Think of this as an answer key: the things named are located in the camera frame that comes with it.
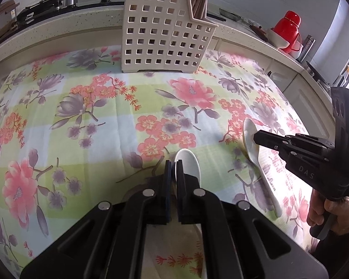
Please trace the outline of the person's right hand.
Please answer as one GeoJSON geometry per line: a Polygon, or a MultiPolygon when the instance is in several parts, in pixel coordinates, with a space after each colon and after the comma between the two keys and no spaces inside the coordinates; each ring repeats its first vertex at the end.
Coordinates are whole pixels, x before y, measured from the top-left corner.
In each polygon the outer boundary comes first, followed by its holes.
{"type": "Polygon", "coordinates": [[[345,197],[338,202],[323,199],[319,192],[312,190],[309,203],[309,212],[306,222],[310,227],[322,225],[324,223],[324,213],[329,212],[336,216],[331,230],[337,235],[349,233],[349,197],[345,197]]]}

